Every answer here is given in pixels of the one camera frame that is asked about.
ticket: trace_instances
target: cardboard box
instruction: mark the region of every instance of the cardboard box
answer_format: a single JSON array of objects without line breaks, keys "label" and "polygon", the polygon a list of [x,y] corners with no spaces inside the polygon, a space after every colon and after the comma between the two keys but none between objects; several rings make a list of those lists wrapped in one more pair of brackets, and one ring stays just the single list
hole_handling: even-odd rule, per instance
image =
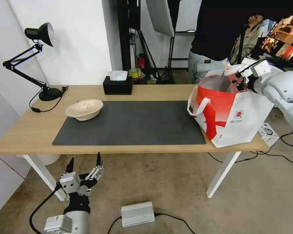
[{"label": "cardboard box", "polygon": [[258,132],[269,147],[271,147],[279,139],[279,136],[268,123],[263,123]]}]

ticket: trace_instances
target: red fire extinguisher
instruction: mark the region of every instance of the red fire extinguisher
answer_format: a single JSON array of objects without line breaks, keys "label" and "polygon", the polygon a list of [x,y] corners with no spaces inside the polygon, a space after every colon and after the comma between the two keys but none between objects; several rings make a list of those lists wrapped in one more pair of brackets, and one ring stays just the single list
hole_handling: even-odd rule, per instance
[{"label": "red fire extinguisher", "polygon": [[137,60],[137,68],[144,68],[145,67],[146,60],[144,58],[144,54],[139,54],[138,60]]}]

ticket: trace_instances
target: black shirt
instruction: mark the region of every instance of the black shirt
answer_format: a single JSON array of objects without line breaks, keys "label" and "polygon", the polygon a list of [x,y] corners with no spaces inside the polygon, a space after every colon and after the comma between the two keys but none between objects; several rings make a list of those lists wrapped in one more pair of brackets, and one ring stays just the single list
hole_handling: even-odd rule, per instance
[{"label": "black shirt", "polygon": [[250,16],[279,21],[292,10],[293,0],[202,0],[191,51],[216,61],[228,58]]}]

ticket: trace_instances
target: logo on bag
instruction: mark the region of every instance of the logo on bag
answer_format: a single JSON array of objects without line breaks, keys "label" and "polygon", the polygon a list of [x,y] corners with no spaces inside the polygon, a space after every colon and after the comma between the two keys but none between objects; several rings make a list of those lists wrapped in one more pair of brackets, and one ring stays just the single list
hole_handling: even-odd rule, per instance
[{"label": "logo on bag", "polygon": [[235,119],[240,119],[240,118],[242,118],[242,116],[243,116],[243,110],[238,110],[238,111],[235,113],[234,118],[235,118]]}]

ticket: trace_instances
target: shopping bag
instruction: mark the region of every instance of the shopping bag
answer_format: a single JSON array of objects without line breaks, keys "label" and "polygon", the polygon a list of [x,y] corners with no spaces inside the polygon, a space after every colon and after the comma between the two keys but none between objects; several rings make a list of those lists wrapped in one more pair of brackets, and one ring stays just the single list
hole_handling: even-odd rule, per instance
[{"label": "shopping bag", "polygon": [[230,86],[223,70],[209,71],[188,99],[189,114],[217,148],[250,142],[274,105],[265,96],[236,93]]}]

